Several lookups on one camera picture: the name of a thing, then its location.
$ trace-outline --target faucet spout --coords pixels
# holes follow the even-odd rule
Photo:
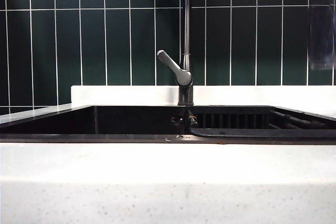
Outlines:
[[[181,55],[180,65],[176,64],[163,50],[158,51],[157,56],[176,75],[176,82],[179,85],[178,105],[193,106],[194,87],[193,66],[190,54],[190,0],[184,0],[184,12],[184,53]]]
[[[192,74],[176,64],[164,50],[158,51],[157,56],[175,74],[176,82],[179,86],[187,87],[192,84]]]

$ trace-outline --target white speckled countertop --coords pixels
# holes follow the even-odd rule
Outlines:
[[[336,146],[1,144],[1,223],[336,223]]]

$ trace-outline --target tile backsplash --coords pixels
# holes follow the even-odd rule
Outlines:
[[[307,61],[308,5],[192,0],[195,85],[334,85]],[[72,85],[175,85],[183,0],[0,0],[0,114],[70,102]]]

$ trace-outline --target clear plastic bag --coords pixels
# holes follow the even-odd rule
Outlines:
[[[336,16],[333,5],[309,6],[308,57],[311,69],[332,69],[336,63]]]

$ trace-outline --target sink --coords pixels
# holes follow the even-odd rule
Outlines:
[[[336,119],[274,106],[87,106],[4,123],[0,133],[336,140]]]

